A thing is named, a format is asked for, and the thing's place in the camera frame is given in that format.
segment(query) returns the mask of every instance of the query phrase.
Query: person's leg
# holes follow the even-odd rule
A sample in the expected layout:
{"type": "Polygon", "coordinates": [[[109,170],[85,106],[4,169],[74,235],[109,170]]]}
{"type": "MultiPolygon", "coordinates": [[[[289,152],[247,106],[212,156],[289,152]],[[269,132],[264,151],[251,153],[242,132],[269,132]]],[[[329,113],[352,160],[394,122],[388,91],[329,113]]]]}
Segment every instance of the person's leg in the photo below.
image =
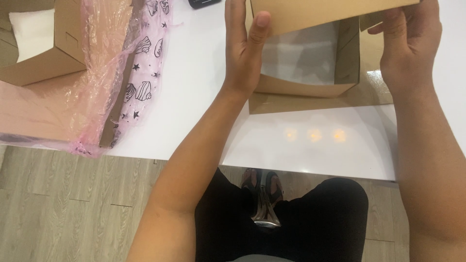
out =
{"type": "Polygon", "coordinates": [[[252,209],[251,192],[231,184],[217,169],[196,207],[196,261],[226,262],[254,254],[263,241],[250,218],[252,209]]]}
{"type": "Polygon", "coordinates": [[[275,213],[282,227],[273,234],[270,254],[295,262],[360,262],[368,199],[355,181],[333,178],[302,198],[280,201],[275,213]]]}

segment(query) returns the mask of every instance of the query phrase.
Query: sandal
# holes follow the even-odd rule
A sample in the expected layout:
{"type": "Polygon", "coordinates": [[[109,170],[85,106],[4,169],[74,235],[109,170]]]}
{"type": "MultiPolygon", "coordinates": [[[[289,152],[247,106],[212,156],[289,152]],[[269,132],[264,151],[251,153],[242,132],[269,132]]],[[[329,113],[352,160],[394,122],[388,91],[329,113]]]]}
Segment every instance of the sandal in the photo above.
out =
{"type": "Polygon", "coordinates": [[[272,177],[278,177],[277,173],[270,171],[267,174],[266,177],[266,182],[265,182],[265,192],[267,194],[267,197],[270,201],[270,204],[273,205],[279,197],[283,197],[283,192],[282,189],[277,186],[277,191],[275,193],[271,193],[271,188],[272,188],[272,177]]]}
{"type": "Polygon", "coordinates": [[[254,200],[253,207],[254,207],[254,209],[253,209],[253,213],[252,213],[251,217],[254,217],[256,215],[256,213],[257,213],[257,201],[258,201],[259,192],[260,192],[260,181],[262,180],[262,169],[260,169],[260,168],[248,168],[248,169],[246,169],[246,172],[248,170],[251,170],[251,172],[252,172],[253,169],[256,171],[256,186],[253,185],[253,182],[252,182],[253,175],[252,174],[241,185],[241,188],[245,187],[245,188],[249,189],[249,191],[253,195],[253,200],[254,200]]]}

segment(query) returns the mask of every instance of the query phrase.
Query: black phone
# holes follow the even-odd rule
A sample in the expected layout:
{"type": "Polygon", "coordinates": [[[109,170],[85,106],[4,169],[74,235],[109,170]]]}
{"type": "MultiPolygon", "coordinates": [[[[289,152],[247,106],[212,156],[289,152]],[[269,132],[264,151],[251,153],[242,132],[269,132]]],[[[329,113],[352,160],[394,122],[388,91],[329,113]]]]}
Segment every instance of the black phone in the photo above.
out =
{"type": "Polygon", "coordinates": [[[206,7],[215,3],[218,3],[222,0],[188,0],[189,5],[194,9],[199,9],[202,7],[206,7]]]}

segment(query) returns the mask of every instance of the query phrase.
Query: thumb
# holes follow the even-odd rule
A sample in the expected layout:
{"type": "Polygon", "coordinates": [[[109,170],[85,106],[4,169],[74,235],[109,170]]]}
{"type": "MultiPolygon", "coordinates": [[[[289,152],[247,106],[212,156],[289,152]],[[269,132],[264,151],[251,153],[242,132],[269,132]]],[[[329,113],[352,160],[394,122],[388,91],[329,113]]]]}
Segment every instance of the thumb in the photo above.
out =
{"type": "Polygon", "coordinates": [[[406,16],[402,8],[384,12],[384,53],[398,55],[408,50],[406,16]]]}
{"type": "Polygon", "coordinates": [[[253,25],[249,30],[246,47],[247,55],[250,58],[262,56],[262,48],[270,30],[270,20],[270,13],[265,11],[258,12],[256,17],[254,17],[253,25]]]}

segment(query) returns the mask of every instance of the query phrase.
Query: white table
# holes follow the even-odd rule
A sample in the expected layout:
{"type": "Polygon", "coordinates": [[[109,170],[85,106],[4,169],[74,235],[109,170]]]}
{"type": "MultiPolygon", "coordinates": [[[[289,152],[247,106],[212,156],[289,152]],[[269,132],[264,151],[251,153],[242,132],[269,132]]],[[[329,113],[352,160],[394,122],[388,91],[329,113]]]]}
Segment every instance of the white table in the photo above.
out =
{"type": "MultiPolygon", "coordinates": [[[[466,152],[466,2],[441,0],[444,34],[434,81],[455,136],[466,152]]],[[[192,10],[174,1],[174,24],[162,87],[141,126],[111,155],[168,159],[217,95],[225,76],[224,4],[192,10]]],[[[395,180],[393,105],[249,115],[240,114],[222,164],[395,180]],[[320,132],[312,142],[308,133],[320,132]]]]}

